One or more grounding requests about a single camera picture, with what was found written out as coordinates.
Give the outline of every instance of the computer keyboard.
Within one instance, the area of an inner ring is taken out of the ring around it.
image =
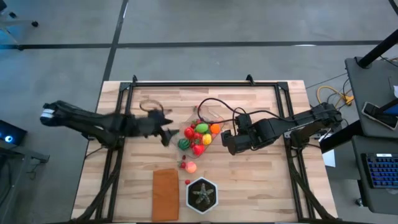
[[[398,189],[398,154],[362,154],[372,188]]]

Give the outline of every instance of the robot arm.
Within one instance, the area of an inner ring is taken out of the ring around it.
[[[235,155],[248,149],[266,147],[286,132],[290,132],[293,148],[305,147],[311,135],[323,128],[336,128],[342,118],[333,105],[322,103],[285,119],[269,118],[252,123],[249,115],[242,114],[233,122],[238,126],[237,135],[233,136],[228,130],[221,133],[221,139],[229,153]]]
[[[161,126],[173,121],[165,118],[163,111],[149,110],[147,117],[137,118],[133,114],[97,114],[85,111],[64,101],[46,103],[40,117],[46,126],[65,126],[81,132],[86,137],[96,138],[105,147],[116,147],[119,138],[148,137],[160,135],[162,144],[168,146],[178,130],[164,131]]]

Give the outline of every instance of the wooden tabletop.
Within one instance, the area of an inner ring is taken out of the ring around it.
[[[294,113],[310,109],[303,81],[288,81]],[[120,82],[104,82],[98,103],[98,113],[111,113],[116,106]],[[131,112],[145,114],[139,109],[144,99],[157,100],[167,115],[174,120],[169,128],[178,128],[193,113],[193,106],[208,97],[219,98],[231,107],[242,107],[247,112],[269,110],[278,114],[273,87],[144,87],[134,88]],[[230,119],[232,113],[219,102],[205,103],[209,109]],[[270,118],[266,113],[251,116],[253,122]],[[223,130],[231,129],[226,123]],[[87,153],[99,148],[91,142]],[[306,147],[303,157],[310,188],[320,203],[337,217],[321,151]],[[73,208],[72,218],[81,215],[98,193],[103,175],[106,149],[92,154],[84,163]],[[172,144],[163,147],[160,138],[127,138],[114,211],[114,222],[150,222],[152,214],[152,175],[154,170],[175,168],[180,159]],[[179,222],[277,222],[296,221],[290,175],[283,139],[258,151],[245,151],[232,156],[221,145],[218,136],[206,152],[194,160],[198,170],[189,174],[178,170],[180,179]],[[185,204],[186,179],[205,177],[218,185],[219,203],[208,213],[200,215]],[[300,198],[307,213],[303,193]],[[107,211],[108,198],[104,210]]]

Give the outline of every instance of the gray floor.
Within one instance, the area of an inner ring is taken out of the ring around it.
[[[8,5],[40,26],[13,27],[22,44],[110,44],[122,0],[15,0]],[[397,27],[385,1],[352,0],[130,0],[120,43],[195,41],[381,40]],[[0,44],[11,42],[0,34]],[[364,55],[372,45],[318,47],[225,47],[117,49],[110,80],[304,80],[312,105],[316,90],[340,90],[344,59]],[[66,128],[40,124],[43,103],[65,100],[94,110],[109,49],[0,50],[0,119],[28,130],[26,144],[49,153],[35,180],[26,178],[16,223],[60,222],[70,218],[87,142]],[[398,55],[394,47],[385,56]],[[322,90],[325,101],[331,92]],[[343,117],[356,121],[354,106]],[[357,222],[398,223],[397,216],[358,208],[354,180],[330,175],[339,217]]]

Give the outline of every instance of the phone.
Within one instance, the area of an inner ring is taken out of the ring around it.
[[[369,102],[365,102],[362,114],[391,130],[395,130],[397,128],[398,118],[396,116],[383,113],[378,106]]]

